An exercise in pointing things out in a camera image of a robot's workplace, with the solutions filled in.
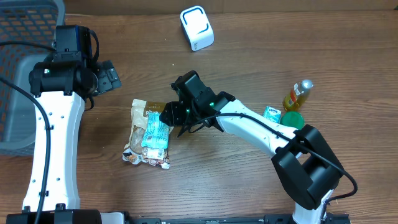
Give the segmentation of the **teal wafer packet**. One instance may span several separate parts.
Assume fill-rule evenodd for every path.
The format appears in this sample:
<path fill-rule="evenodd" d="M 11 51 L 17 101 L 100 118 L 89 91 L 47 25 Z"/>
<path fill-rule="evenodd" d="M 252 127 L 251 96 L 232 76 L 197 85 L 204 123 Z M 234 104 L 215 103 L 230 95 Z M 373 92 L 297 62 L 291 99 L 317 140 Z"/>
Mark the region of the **teal wafer packet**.
<path fill-rule="evenodd" d="M 161 122 L 160 113 L 149 112 L 147 127 L 141 142 L 142 147 L 167 149 L 169 145 L 170 126 Z"/>

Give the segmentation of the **teal tissue pack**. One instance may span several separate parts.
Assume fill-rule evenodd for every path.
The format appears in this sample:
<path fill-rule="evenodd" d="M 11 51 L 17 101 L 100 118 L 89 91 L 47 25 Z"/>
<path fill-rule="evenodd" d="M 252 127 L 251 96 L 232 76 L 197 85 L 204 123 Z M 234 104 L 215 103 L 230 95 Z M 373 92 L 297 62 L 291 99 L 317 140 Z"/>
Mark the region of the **teal tissue pack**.
<path fill-rule="evenodd" d="M 272 122 L 279 123 L 282 116 L 282 112 L 271 106 L 266 106 L 262 116 Z"/>

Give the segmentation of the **brown snack bag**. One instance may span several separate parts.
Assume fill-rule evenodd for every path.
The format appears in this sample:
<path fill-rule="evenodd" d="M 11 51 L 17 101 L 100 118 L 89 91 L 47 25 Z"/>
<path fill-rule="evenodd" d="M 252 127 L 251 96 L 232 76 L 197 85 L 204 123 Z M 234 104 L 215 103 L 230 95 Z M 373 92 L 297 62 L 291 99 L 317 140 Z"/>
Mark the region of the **brown snack bag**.
<path fill-rule="evenodd" d="M 170 168 L 170 159 L 167 149 L 153 149 L 142 147 L 141 142 L 147 127 L 149 112 L 161 114 L 165 103 L 134 99 L 131 106 L 131 133 L 129 142 L 125 145 L 122 159 L 138 166 L 148 164 L 161 169 Z"/>

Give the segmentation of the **green lidded jar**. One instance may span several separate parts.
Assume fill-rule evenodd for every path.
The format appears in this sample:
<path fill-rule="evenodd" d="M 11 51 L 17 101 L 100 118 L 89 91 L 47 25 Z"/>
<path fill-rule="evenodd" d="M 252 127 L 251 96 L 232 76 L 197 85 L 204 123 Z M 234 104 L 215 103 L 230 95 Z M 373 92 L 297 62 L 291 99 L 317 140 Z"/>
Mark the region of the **green lidded jar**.
<path fill-rule="evenodd" d="M 297 111 L 288 111 L 280 119 L 280 124 L 296 129 L 302 129 L 305 126 L 303 116 Z"/>

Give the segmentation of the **yellow dish soap bottle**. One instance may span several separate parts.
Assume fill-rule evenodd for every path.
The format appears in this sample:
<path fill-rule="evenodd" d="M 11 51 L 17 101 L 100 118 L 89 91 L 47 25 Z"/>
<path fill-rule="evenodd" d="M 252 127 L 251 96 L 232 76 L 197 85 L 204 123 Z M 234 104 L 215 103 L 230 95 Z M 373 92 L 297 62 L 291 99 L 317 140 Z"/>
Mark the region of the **yellow dish soap bottle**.
<path fill-rule="evenodd" d="M 308 79 L 296 83 L 282 101 L 284 109 L 286 111 L 298 111 L 308 99 L 312 88 L 313 83 Z"/>

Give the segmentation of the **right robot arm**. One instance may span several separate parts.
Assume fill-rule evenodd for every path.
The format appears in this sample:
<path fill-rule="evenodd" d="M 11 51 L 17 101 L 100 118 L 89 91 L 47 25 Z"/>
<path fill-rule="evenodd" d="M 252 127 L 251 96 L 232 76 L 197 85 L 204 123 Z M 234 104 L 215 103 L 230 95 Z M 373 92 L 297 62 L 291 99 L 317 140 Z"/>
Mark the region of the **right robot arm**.
<path fill-rule="evenodd" d="M 265 152 L 279 180 L 295 202 L 294 223 L 328 223 L 326 206 L 343 176 L 343 166 L 319 130 L 270 121 L 251 111 L 227 92 L 215 94 L 192 70 L 171 88 L 178 101 L 166 104 L 160 120 L 179 126 L 180 133 L 214 127 L 233 134 Z"/>

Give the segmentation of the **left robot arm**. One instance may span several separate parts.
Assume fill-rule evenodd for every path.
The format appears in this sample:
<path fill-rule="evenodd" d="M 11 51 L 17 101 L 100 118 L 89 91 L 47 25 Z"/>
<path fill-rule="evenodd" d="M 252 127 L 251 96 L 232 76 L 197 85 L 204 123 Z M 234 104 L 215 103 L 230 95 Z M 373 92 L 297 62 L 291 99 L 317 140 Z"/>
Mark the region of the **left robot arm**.
<path fill-rule="evenodd" d="M 76 181 L 78 133 L 85 103 L 121 87 L 110 61 L 91 48 L 95 32 L 57 26 L 55 48 L 29 73 L 30 91 L 10 87 L 35 106 L 35 146 L 30 183 L 21 213 L 7 223 L 129 223 L 128 212 L 82 209 Z"/>

